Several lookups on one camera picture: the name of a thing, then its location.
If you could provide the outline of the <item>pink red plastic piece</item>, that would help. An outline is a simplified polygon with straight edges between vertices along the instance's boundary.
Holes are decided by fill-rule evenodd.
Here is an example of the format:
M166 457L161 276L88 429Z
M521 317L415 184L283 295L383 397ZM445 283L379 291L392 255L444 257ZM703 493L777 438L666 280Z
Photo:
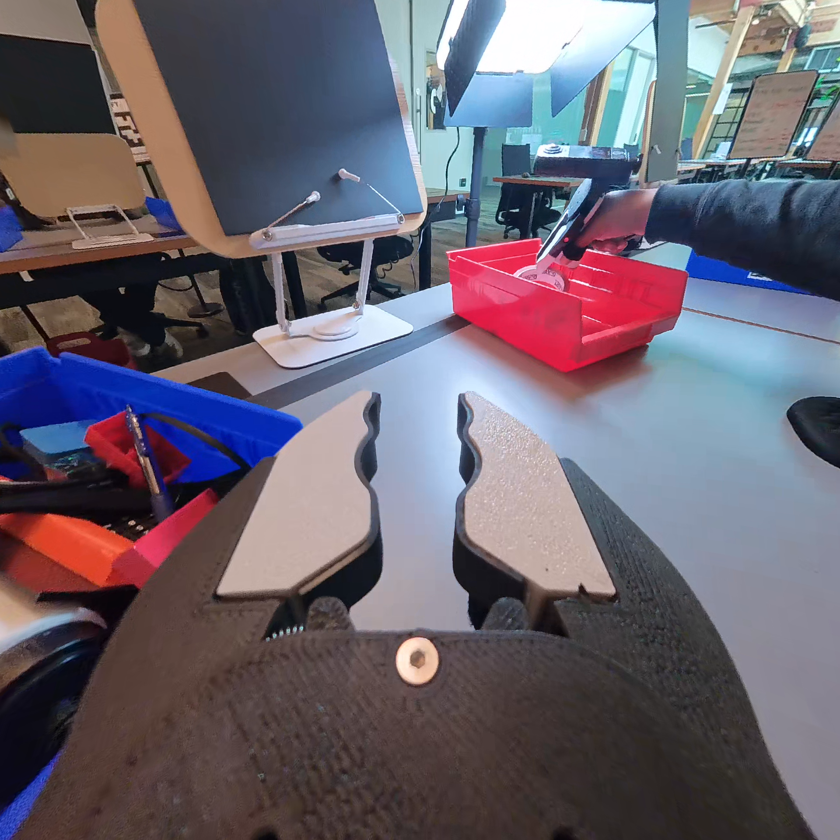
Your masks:
M133 585L142 589L217 503L217 493L207 489L156 525L115 560L105 586Z

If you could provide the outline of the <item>orange plastic piece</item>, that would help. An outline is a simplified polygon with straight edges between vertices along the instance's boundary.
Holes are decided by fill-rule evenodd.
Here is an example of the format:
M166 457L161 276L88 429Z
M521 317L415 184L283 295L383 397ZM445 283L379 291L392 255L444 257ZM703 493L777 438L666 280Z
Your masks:
M133 548L132 540L108 528L54 513L3 514L1 530L97 586L108 583L114 564Z

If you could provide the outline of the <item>wooden office desk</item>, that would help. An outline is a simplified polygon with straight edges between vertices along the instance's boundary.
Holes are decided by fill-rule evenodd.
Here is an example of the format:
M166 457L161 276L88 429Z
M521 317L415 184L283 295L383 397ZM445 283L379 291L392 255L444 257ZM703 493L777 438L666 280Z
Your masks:
M583 179L560 176L502 175L493 177L492 181L500 185L526 186L528 189L538 191L548 189L574 190L582 184Z
M1 309L116 288L118 280L150 282L151 263L143 255L207 252L189 235L160 226L151 216L133 224L151 241L78 249L72 243L80 236L71 225L24 232L20 242L1 254Z

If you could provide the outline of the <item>red tape roll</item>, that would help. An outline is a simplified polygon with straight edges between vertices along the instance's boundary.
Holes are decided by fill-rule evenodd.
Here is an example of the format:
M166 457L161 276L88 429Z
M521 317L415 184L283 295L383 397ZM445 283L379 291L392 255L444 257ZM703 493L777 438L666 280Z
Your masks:
M562 271L563 266L525 266L517 269L513 276L519 279L533 281L557 291L566 291L567 279Z

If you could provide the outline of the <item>wooden book stand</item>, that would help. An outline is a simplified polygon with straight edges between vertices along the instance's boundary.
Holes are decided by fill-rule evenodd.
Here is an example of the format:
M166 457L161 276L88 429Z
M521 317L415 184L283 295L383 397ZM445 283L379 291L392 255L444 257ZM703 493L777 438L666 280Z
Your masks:
M128 210L145 207L145 193L130 147L106 133L13 133L1 151L3 178L21 204L37 217L68 217L77 231L76 251L148 244ZM78 217L118 214L129 231L95 234Z

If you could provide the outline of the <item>red plastic bin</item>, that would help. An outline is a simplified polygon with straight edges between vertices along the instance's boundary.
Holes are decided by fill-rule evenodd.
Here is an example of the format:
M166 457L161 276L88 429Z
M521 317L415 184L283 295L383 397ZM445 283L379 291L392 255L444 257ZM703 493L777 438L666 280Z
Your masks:
M449 251L454 313L564 373L675 327L685 270L589 250L559 290L518 275L536 264L541 245L533 238Z

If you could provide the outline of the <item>fiducial marker sign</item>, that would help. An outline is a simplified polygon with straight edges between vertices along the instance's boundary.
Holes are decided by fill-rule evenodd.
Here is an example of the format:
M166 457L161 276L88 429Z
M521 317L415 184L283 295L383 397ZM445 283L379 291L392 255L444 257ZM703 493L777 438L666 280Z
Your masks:
M135 164L144 165L151 162L140 131L133 118L126 99L120 94L109 95L112 121L118 135L129 146Z

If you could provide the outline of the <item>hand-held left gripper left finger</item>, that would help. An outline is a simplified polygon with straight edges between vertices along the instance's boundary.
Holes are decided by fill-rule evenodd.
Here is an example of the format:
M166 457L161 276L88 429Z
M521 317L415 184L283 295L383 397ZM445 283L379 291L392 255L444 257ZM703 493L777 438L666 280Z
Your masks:
M382 576L379 502L371 481L382 399L361 391L278 452L216 589L223 600L321 596L346 606Z

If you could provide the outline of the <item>blue plastic bin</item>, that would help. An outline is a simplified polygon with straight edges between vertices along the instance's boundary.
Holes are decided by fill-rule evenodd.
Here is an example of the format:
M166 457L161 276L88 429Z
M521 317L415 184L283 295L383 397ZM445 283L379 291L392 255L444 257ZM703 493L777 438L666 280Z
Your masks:
M800 295L811 294L811 292L806 290L772 280L758 272L738 268L717 259L701 256L694 250L689 252L686 272L689 277L716 281L733 286L752 287L768 291L783 291Z
M174 512L207 489L218 502L264 457L273 456L300 429L294 417L250 405L230 395L76 354L59 358L27 350L2 359L2 515L54 513L94 522L134 543L158 523L148 489L101 461L100 466L63 472L45 469L22 449L24 428L90 419L95 423L131 405L191 460L166 484ZM109 636L139 589L97 586L2 532L2 574L42 602L67 601L99 614ZM2 810L2 838L15 835L43 790L55 757Z

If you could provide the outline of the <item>grey board on stand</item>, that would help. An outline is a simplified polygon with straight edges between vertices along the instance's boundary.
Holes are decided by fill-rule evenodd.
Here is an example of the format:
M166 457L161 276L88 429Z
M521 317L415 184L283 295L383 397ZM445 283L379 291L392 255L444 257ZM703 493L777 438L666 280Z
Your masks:
M657 1L656 84L645 151L647 183L676 177L686 99L690 1Z

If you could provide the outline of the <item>person's right forearm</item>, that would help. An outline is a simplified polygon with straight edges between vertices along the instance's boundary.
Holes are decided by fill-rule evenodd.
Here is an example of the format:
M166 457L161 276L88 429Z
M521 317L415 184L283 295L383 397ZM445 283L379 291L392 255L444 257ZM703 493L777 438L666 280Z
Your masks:
M839 182L664 185L644 236L839 300Z

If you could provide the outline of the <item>red tool bag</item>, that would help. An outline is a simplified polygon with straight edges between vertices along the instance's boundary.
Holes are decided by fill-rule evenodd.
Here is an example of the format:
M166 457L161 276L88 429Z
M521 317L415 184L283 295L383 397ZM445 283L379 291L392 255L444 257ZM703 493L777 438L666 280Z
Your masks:
M122 368L138 369L129 347L121 338L104 339L93 332L70 332L48 339L45 346L55 358L62 354L77 354Z

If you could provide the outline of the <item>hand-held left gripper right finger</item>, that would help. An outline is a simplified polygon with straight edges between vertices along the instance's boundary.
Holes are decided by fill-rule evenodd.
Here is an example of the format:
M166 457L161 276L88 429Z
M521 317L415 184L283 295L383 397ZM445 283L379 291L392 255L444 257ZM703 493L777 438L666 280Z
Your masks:
M611 605L617 587L561 459L530 427L477 392L458 395L453 572L471 622L499 600L542 622L551 604Z

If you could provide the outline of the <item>studio light panel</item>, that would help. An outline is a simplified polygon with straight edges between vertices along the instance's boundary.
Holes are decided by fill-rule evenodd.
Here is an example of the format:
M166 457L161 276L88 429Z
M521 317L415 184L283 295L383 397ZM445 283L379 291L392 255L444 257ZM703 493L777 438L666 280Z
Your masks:
M647 26L655 2L451 2L437 44L452 128L526 128L548 74L561 112Z

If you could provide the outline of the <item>small blue bin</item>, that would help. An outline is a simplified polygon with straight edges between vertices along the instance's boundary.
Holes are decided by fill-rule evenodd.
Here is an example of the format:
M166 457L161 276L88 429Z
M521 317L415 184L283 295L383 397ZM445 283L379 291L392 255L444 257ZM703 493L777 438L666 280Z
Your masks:
M144 204L145 208L158 225L171 230L176 234L184 234L184 228L178 222L173 211L172 204L169 201L159 197L147 196L145 197Z

